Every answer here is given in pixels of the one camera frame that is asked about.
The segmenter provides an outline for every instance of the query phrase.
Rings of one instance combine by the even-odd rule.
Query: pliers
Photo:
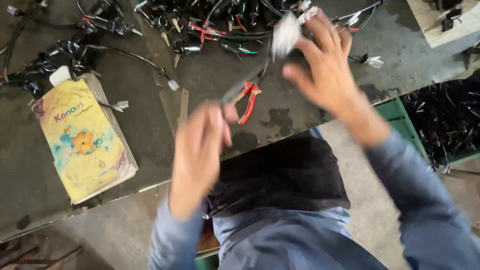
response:
[[[233,98],[231,104],[235,106],[237,102],[239,102],[244,96],[246,96],[250,92],[250,97],[248,99],[247,110],[243,114],[243,116],[238,120],[238,124],[243,125],[248,120],[250,115],[253,111],[253,106],[255,105],[255,98],[258,94],[262,91],[258,88],[258,84],[260,83],[260,76],[255,77],[251,81],[244,82],[243,89]]]

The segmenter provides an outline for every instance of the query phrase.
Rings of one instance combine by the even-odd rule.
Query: flower illustration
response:
[[[73,151],[77,154],[87,155],[90,154],[95,146],[93,144],[93,133],[91,131],[79,132],[77,137],[72,139],[74,146]]]

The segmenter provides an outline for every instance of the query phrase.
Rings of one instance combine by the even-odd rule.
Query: person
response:
[[[446,188],[414,147],[373,109],[348,66],[351,35],[322,12],[306,27],[298,49],[310,64],[286,64],[285,78],[319,108],[337,117],[364,149],[372,168],[400,211],[403,256],[412,269],[480,269],[478,238]],[[194,269],[204,199],[220,172],[219,153],[232,144],[228,123],[236,111],[202,104],[180,125],[169,195],[158,208],[148,267]],[[386,269],[352,240],[340,207],[304,211],[263,207],[213,218],[221,244],[219,269]]]

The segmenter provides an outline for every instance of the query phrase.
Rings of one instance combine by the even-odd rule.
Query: metal work table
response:
[[[91,2],[94,1],[82,1],[85,7]],[[144,25],[140,27],[142,22],[134,18],[131,3],[128,0],[121,2],[125,22],[134,23],[145,36],[106,35],[102,44],[149,56],[171,71],[172,59],[167,56],[171,51],[164,43],[155,43],[159,34]],[[340,15],[365,6],[367,0],[313,2],[320,3],[327,14]],[[8,40],[18,22],[5,12],[6,6],[12,3],[9,0],[0,3],[3,14],[0,16],[0,40]],[[20,6],[19,3],[26,3],[26,0],[15,1]],[[71,24],[81,16],[74,0],[51,0],[49,10],[44,16],[56,24]],[[67,39],[72,34],[73,31],[28,25],[16,43],[11,70],[31,61],[56,40]],[[362,31],[354,34],[351,51],[351,55],[356,56],[365,53],[381,56],[385,64],[381,69],[375,69],[353,63],[351,68],[360,88],[376,103],[428,85],[432,80],[443,81],[465,71],[464,63],[457,55],[476,41],[477,34],[473,34],[430,49],[407,2],[387,1],[375,11]],[[298,52],[293,53],[291,60],[305,65]],[[260,57],[244,57],[240,62],[214,42],[206,43],[200,54],[182,57],[175,73],[180,86],[190,92],[189,113],[205,99],[222,97],[239,74],[259,61]],[[108,203],[170,178],[174,138],[167,115],[180,109],[178,94],[157,86],[149,67],[122,56],[102,54],[95,70],[102,75],[100,81],[111,102],[130,101],[130,108],[122,113],[115,112],[115,116],[139,165],[137,175],[72,206],[53,165],[53,156],[40,125],[27,105],[31,96],[19,89],[1,88],[0,242],[79,214],[84,207]],[[281,77],[280,64],[269,69],[260,86],[263,93],[257,97],[251,118],[243,126],[231,126],[234,147],[224,154],[224,159],[332,120]],[[245,98],[237,105],[239,113],[243,113],[246,104]],[[21,229],[20,220],[26,228]]]

